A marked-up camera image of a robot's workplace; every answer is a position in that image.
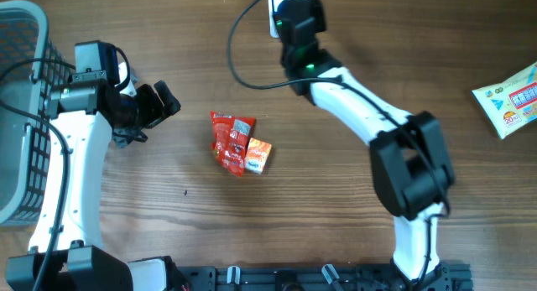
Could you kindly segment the red snack bag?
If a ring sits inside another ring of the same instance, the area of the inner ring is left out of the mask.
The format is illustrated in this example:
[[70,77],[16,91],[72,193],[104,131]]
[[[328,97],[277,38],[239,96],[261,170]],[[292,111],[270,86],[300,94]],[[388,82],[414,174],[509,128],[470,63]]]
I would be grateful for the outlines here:
[[211,111],[212,131],[215,141],[211,149],[220,165],[241,177],[245,170],[245,156],[254,117],[236,117]]

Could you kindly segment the orange small carton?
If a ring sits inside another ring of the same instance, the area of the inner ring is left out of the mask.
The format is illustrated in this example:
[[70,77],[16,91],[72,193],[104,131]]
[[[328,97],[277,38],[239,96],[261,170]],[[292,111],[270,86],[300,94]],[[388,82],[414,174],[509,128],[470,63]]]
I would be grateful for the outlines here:
[[245,169],[261,174],[268,161],[272,145],[256,138],[250,138],[245,157]]

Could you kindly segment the yellow wet wipes pack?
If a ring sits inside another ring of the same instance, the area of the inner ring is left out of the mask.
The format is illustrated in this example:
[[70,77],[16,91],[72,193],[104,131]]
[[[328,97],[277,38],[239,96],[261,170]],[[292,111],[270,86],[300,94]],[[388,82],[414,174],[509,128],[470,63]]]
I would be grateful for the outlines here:
[[505,139],[536,120],[536,63],[501,83],[473,90],[472,94],[498,137]]

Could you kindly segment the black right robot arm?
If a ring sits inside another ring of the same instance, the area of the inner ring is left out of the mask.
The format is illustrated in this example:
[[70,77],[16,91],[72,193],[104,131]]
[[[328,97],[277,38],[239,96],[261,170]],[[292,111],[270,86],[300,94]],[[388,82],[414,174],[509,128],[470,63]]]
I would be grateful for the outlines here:
[[439,122],[383,101],[320,47],[316,35],[326,31],[321,0],[268,5],[285,77],[296,95],[331,113],[368,146],[373,188],[394,217],[393,264],[414,289],[424,287],[440,262],[436,225],[451,211],[447,190],[455,181]]

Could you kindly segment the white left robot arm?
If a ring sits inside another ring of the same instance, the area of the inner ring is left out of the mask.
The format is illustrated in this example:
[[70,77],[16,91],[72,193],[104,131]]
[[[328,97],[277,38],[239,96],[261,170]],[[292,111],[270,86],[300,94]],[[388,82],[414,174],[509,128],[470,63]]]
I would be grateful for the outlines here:
[[187,290],[168,256],[123,262],[102,247],[99,205],[110,142],[145,142],[145,130],[180,110],[160,81],[133,94],[128,58],[102,41],[75,46],[74,73],[55,87],[44,125],[50,165],[39,220],[27,254],[8,259],[14,290]]

